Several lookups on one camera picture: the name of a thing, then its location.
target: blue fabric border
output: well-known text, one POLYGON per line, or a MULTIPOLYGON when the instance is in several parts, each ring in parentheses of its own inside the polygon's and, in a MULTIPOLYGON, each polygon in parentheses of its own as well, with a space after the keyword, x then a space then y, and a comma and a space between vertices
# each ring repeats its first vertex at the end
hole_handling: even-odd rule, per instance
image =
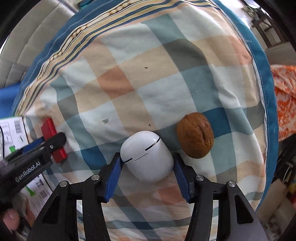
POLYGON ((39 73, 39 70, 44 63, 45 60, 48 59, 54 52, 56 52, 61 44, 64 42, 66 37, 78 26, 83 23, 86 23, 96 17, 100 11, 100 13, 107 11, 108 9, 112 8, 113 6, 117 5, 118 3, 122 2, 122 0, 98 0, 93 1, 89 4, 86 8, 80 10, 74 16, 72 16, 67 23, 60 29, 60 31, 55 35, 55 37, 49 41, 46 45, 44 50, 35 58, 31 67, 29 68, 26 76, 24 77, 23 81, 20 85, 20 91, 16 98, 14 99, 12 109, 11 109, 11 116, 15 114, 16 108, 24 95, 24 91, 26 87, 30 84, 32 79, 35 79, 39 73))
POLYGON ((252 31, 219 0, 213 0, 213 2, 227 14, 227 16, 232 20, 232 22, 236 25, 240 33, 245 38, 245 42, 250 48, 251 54, 253 56, 253 59, 255 60, 260 75, 267 116, 266 128, 268 144, 266 156, 266 186, 261 199, 262 202, 266 196, 266 193, 271 185, 271 181, 274 176, 279 149, 279 126, 276 111, 276 98, 274 94, 274 81, 267 57, 252 31))

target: blue cloth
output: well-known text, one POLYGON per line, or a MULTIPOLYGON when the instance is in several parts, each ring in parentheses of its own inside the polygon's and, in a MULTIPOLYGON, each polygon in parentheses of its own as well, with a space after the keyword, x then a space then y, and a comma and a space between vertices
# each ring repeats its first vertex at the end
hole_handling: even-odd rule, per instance
POLYGON ((10 117, 13 101, 20 91, 20 82, 0 89, 0 119, 10 117))

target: striped fabric trim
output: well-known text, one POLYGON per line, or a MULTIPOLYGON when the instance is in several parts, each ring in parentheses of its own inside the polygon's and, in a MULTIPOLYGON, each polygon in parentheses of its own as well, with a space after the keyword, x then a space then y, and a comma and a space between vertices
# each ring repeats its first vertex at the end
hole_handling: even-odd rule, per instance
POLYGON ((63 44, 61 44, 59 50, 53 53, 50 58, 43 63, 36 79, 26 88, 15 114, 24 114, 24 112, 31 107, 42 87, 57 75, 61 67, 73 61, 95 37, 113 28, 158 11, 175 8, 181 3, 187 3, 197 7, 214 7, 218 9, 215 4, 207 0, 128 0, 121 2, 110 10, 101 13, 91 21, 75 28, 68 35, 63 44))

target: orange floral fabric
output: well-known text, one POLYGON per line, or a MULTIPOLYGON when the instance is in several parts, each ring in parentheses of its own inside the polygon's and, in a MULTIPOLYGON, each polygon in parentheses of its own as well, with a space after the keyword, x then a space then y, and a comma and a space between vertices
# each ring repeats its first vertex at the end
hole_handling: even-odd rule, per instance
POLYGON ((279 141, 296 133, 296 66, 271 65, 279 122, 279 141))

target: walnut shell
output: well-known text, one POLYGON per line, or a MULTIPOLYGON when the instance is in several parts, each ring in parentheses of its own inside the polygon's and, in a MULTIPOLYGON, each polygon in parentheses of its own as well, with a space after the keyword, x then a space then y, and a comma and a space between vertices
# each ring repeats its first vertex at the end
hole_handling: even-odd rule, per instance
POLYGON ((177 124, 177 137, 184 152, 192 158, 202 158, 212 149, 214 134, 208 119, 201 113, 191 113, 177 124))

